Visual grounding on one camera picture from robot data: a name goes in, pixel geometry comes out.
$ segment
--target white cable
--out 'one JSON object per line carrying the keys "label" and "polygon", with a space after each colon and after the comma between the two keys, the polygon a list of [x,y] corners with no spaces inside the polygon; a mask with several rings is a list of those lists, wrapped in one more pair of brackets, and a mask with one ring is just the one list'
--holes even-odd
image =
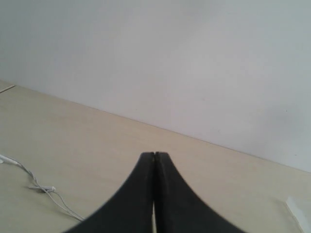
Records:
{"label": "white cable", "polygon": [[[10,158],[10,157],[7,157],[7,156],[4,156],[4,155],[1,155],[0,154],[0,160],[3,160],[4,162],[6,163],[9,163],[9,164],[12,164],[12,165],[16,165],[18,167],[20,167],[21,169],[23,169],[32,179],[33,181],[35,182],[35,187],[29,187],[30,189],[40,189],[42,190],[44,193],[46,193],[50,198],[51,200],[59,207],[61,208],[62,210],[64,210],[66,213],[68,213],[69,215],[71,215],[72,217],[74,217],[75,219],[79,220],[79,221],[83,221],[85,220],[82,216],[80,216],[79,214],[77,214],[76,212],[74,212],[73,210],[71,210],[65,203],[64,199],[62,198],[62,196],[57,193],[55,191],[55,187],[53,186],[41,186],[39,183],[38,183],[38,180],[37,178],[34,176],[34,174],[28,170],[23,164],[21,164],[20,162],[18,162],[17,160],[13,159],[13,158]],[[61,206],[60,204],[58,204],[55,199],[50,195],[49,192],[54,192],[56,195],[59,196],[59,198],[61,199],[62,203],[65,205],[65,207],[67,208],[64,208],[63,206]]]}

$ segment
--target table surface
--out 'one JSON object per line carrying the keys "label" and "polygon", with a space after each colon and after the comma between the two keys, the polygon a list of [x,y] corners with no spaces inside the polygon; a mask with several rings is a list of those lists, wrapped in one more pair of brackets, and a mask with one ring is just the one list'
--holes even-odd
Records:
{"label": "table surface", "polygon": [[[122,185],[143,151],[167,151],[193,190],[249,233],[298,233],[285,201],[311,199],[311,174],[80,104],[14,87],[0,94],[0,153],[53,185],[83,216]],[[77,221],[0,165],[0,232],[63,232]]]}

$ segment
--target earbud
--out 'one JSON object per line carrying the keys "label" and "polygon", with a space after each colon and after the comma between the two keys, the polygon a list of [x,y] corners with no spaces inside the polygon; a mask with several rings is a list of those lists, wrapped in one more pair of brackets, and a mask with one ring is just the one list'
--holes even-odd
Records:
{"label": "earbud", "polygon": [[2,160],[3,162],[6,162],[8,164],[19,165],[19,163],[17,161],[14,161],[13,159],[5,157],[4,155],[1,155],[1,154],[0,154],[0,160]]}

